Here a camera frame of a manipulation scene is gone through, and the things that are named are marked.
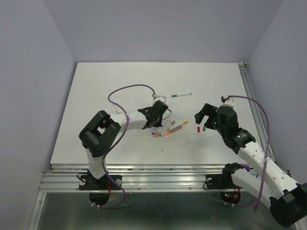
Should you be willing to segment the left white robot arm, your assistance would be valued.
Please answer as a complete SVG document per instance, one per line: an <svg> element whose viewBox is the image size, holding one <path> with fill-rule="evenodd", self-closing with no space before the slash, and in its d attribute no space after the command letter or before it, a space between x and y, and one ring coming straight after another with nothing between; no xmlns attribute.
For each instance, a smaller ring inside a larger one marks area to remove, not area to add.
<svg viewBox="0 0 307 230"><path fill-rule="evenodd" d="M161 127L167 110L168 106L163 101L155 99L152 106L129 114L110 115L102 110L90 120L80 132L79 139L87 153L90 183L95 188L101 189L106 185L105 157L112 150L118 134Z"/></svg>

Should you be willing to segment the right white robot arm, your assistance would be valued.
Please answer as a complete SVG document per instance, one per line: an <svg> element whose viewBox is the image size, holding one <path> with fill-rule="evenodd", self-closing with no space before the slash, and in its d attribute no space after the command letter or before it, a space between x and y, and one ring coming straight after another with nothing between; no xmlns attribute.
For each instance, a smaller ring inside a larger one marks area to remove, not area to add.
<svg viewBox="0 0 307 230"><path fill-rule="evenodd" d="M307 215L307 185L287 175L258 144L256 139L239 126L237 113L229 106L205 104L195 114L196 124L204 117L206 129L216 130L224 144L254 169L250 174L239 163L228 163L221 174L209 174L204 183L207 190L242 188L257 198L281 226L288 228Z"/></svg>

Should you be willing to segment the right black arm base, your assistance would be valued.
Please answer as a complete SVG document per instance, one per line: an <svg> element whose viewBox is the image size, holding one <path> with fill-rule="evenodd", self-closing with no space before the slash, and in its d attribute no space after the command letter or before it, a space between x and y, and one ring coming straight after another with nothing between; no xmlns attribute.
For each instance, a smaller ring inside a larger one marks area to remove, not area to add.
<svg viewBox="0 0 307 230"><path fill-rule="evenodd" d="M203 183L203 189L205 191L214 189L232 189L230 192L219 192L220 200L216 198L213 198L213 200L232 207L251 206L254 201L247 204L239 203L241 199L241 187L235 185L232 180L232 175L239 169L244 169L246 172L249 172L250 170L249 166L243 166L239 163L228 163L222 169L221 174L207 174L206 180Z"/></svg>

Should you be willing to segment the green capped thin marker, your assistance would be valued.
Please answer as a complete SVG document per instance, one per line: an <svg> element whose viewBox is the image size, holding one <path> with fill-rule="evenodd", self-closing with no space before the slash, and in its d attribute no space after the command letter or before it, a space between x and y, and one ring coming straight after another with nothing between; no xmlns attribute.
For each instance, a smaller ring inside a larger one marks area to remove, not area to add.
<svg viewBox="0 0 307 230"><path fill-rule="evenodd" d="M190 96L192 95L192 93L182 93L182 94L173 94L171 95L172 98L175 98L175 97L182 97L182 96Z"/></svg>

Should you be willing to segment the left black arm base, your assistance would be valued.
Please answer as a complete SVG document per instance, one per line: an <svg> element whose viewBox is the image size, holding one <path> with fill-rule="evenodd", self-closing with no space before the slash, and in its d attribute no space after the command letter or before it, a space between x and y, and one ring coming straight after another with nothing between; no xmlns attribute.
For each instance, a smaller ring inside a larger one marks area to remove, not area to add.
<svg viewBox="0 0 307 230"><path fill-rule="evenodd" d="M100 179L96 179L89 172L78 173L76 175L79 180L80 191L89 192L89 201L92 206L97 208L107 208L107 202L111 198L111 192L122 191L121 189L121 175L111 175L114 180L110 180L106 175Z"/></svg>

